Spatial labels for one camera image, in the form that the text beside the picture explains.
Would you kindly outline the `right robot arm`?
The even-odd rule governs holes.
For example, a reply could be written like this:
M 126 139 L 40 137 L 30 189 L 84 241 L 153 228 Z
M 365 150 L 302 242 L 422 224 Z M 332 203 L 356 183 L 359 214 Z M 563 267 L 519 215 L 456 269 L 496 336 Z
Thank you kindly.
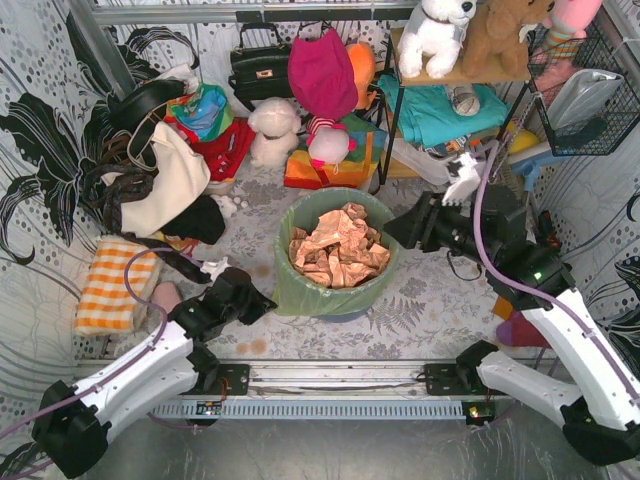
M 467 393 L 503 393 L 558 425 L 585 460 L 607 466 L 639 454 L 639 380 L 597 327 L 566 265 L 528 240 L 526 210 L 513 192 L 490 185 L 464 216 L 425 192 L 385 233 L 406 249 L 448 249 L 483 265 L 494 291 L 542 335 L 573 381 L 525 366 L 488 341 L 455 360 L 452 378 Z

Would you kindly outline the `green plastic trash bag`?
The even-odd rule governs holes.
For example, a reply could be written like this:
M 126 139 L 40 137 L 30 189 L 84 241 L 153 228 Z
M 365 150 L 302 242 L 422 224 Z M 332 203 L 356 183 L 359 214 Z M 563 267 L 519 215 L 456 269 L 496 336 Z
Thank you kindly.
M 353 188 L 332 187 L 316 190 L 297 200 L 280 220 L 274 240 L 275 290 L 273 301 L 279 316 L 339 315 L 368 310 L 392 283 L 399 261 L 400 246 L 387 234 L 382 245 L 391 251 L 390 265 L 378 277 L 354 288 L 332 290 L 313 283 L 297 273 L 288 258 L 288 245 L 293 229 L 309 230 L 318 224 L 319 216 L 334 207 L 353 201 L 365 207 L 373 227 L 379 228 L 392 219 L 392 212 L 374 196 Z

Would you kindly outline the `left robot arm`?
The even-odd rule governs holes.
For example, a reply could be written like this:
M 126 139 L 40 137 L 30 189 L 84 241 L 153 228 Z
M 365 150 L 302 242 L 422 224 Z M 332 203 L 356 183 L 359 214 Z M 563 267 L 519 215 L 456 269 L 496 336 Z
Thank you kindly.
M 216 382 L 220 362 L 207 343 L 234 321 L 250 326 L 275 310 L 250 275 L 222 271 L 196 297 L 178 302 L 148 339 L 102 370 L 44 392 L 32 438 L 68 479 L 82 476 L 109 444 L 160 403 Z

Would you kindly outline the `blue trash bin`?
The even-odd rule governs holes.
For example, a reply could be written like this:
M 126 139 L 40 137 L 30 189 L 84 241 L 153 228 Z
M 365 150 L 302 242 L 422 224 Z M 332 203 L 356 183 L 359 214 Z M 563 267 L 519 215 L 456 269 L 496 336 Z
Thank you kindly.
M 318 315 L 317 319 L 329 323 L 346 323 L 350 321 L 357 320 L 362 315 L 366 313 L 366 310 L 360 310 L 357 312 L 351 312 L 347 314 L 339 314 L 339 315 Z

